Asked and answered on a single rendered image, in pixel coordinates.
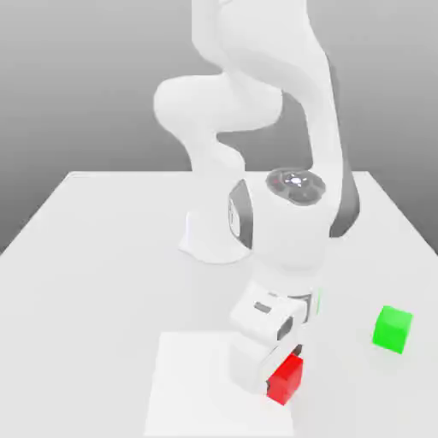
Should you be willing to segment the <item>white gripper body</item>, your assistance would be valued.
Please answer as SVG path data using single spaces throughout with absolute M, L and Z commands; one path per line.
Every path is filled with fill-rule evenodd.
M 251 394 L 266 394 L 268 380 L 294 354 L 303 350 L 301 341 L 266 346 L 249 338 L 233 338 L 229 345 L 229 374 L 234 383 Z

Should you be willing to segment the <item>small red cube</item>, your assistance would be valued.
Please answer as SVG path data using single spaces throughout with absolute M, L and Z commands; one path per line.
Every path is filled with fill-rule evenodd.
M 299 388 L 304 361 L 291 353 L 268 380 L 267 396 L 285 405 Z

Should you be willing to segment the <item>small green cube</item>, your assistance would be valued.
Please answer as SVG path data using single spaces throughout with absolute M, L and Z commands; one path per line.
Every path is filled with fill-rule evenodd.
M 402 354 L 411 330 L 413 314 L 384 305 L 376 319 L 372 342 L 392 352 Z

